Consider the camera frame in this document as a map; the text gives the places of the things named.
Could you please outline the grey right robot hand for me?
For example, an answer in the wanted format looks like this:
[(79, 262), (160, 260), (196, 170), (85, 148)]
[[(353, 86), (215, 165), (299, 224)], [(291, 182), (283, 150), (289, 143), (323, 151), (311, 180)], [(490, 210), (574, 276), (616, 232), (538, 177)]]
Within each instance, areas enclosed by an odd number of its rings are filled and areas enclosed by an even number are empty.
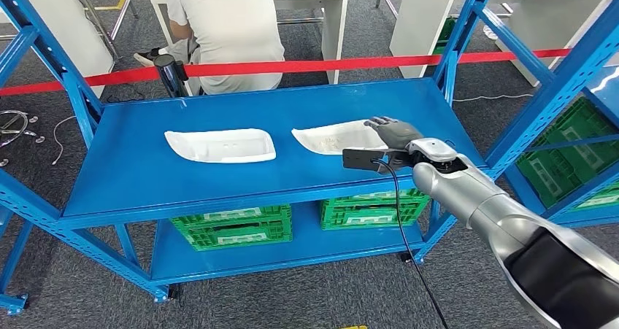
[(390, 149), (404, 150), (411, 141), (423, 138), (411, 124), (386, 116), (371, 117), (364, 125), (373, 129)]

